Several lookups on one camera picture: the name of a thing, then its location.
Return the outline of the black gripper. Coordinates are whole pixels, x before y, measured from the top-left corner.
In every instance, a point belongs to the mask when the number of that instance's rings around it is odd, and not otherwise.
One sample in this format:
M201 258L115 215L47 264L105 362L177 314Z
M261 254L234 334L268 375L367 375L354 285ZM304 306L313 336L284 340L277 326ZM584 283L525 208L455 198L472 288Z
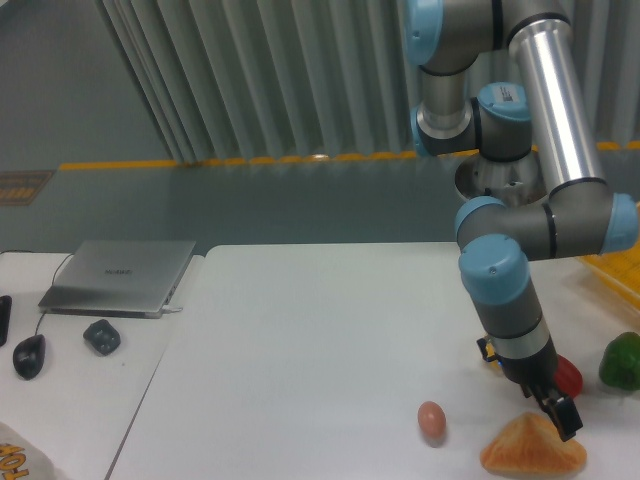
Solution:
M560 396L554 376L558 368L558 355L552 339L535 354L511 359L495 352L489 337L477 341L485 362L498 365L503 374L521 386L526 396L533 396L539 408L556 426L562 441L569 441L583 428L581 416L570 396Z

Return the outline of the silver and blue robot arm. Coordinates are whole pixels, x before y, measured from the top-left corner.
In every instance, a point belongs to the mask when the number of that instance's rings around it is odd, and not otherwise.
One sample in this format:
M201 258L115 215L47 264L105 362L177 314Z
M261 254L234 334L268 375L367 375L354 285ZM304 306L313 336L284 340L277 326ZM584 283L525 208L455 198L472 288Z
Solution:
M408 1L404 44L424 79L410 115L420 154L475 149L510 165L539 154L541 203L511 207L490 190L455 217L462 283L485 334L478 345L563 440L582 421L555 381L558 356L530 276L536 260L631 248L634 200L609 188L556 1Z

